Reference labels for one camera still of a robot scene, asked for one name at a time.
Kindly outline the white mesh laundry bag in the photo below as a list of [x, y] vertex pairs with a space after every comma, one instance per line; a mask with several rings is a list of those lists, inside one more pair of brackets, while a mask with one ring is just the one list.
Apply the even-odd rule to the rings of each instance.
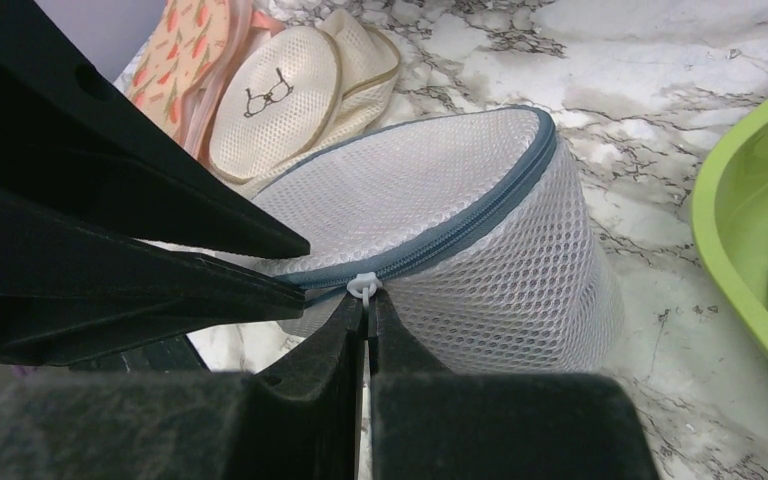
[[300, 287], [310, 334], [386, 292], [457, 374], [596, 374], [623, 323], [577, 162], [532, 107], [417, 120], [315, 153], [254, 201], [310, 252], [232, 262]]

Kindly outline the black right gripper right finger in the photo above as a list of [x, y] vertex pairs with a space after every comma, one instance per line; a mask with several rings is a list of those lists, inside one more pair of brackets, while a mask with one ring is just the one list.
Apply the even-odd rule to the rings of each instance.
[[368, 306], [376, 479], [654, 479], [635, 406], [582, 373], [457, 374], [403, 325], [386, 292]]

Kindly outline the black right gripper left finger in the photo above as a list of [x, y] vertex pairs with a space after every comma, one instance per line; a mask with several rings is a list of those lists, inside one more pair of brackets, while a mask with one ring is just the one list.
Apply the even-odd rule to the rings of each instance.
[[0, 397], [0, 479], [354, 479], [365, 314], [256, 375], [39, 375]]

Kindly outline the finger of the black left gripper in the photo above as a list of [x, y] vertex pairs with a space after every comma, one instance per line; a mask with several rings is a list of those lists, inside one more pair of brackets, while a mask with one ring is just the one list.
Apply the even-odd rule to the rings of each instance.
[[33, 1], [0, 1], [0, 187], [130, 238], [267, 259], [310, 250], [163, 133]]
[[297, 318], [304, 300], [260, 273], [0, 188], [0, 363], [66, 366], [208, 326]]

